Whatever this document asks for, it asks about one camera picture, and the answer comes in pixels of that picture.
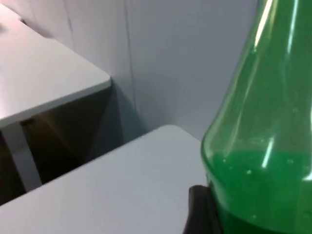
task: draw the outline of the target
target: table leg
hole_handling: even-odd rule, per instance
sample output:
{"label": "table leg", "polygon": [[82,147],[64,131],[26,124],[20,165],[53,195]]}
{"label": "table leg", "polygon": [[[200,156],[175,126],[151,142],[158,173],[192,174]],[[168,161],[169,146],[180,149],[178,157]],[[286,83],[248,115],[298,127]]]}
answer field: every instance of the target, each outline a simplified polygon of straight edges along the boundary
{"label": "table leg", "polygon": [[33,155],[28,147],[20,123],[2,129],[2,135],[11,152],[19,176],[27,192],[42,185]]}

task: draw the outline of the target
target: black object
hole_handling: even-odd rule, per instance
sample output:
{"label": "black object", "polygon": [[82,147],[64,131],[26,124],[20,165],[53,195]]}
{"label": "black object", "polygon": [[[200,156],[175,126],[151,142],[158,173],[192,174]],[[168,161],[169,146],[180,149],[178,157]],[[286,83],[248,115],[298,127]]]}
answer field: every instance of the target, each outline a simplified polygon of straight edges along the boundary
{"label": "black object", "polygon": [[222,234],[215,201],[208,187],[195,185],[189,190],[189,216],[183,234]]}

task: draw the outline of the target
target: table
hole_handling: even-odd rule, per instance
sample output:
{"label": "table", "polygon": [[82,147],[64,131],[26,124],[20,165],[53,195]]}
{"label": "table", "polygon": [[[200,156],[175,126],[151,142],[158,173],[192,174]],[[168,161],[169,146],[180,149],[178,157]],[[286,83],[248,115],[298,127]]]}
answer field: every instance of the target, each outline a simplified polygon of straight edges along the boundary
{"label": "table", "polygon": [[19,122],[110,85],[104,71],[0,4],[0,129],[26,191],[41,181]]}
{"label": "table", "polygon": [[0,207],[2,234],[181,234],[200,142],[167,125]]}

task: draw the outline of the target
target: green liquid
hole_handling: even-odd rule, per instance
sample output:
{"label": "green liquid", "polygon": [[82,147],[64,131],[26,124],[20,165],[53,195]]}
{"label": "green liquid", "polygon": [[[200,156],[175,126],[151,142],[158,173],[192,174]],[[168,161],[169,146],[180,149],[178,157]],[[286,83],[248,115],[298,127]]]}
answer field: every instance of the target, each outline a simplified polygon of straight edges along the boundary
{"label": "green liquid", "polygon": [[219,210],[223,216],[223,232],[224,234],[285,234],[280,232],[274,232],[265,230],[251,223],[235,217],[224,209]]}
{"label": "green liquid", "polygon": [[311,234],[311,156],[232,152],[204,157],[224,234]]}

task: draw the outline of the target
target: bottle neck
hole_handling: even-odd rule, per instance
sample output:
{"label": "bottle neck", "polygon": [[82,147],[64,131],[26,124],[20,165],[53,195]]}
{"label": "bottle neck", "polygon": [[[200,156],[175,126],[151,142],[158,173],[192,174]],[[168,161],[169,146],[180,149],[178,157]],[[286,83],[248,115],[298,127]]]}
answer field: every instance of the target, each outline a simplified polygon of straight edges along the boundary
{"label": "bottle neck", "polygon": [[312,1],[263,0],[253,29],[253,48],[274,49],[287,54],[312,54]]}

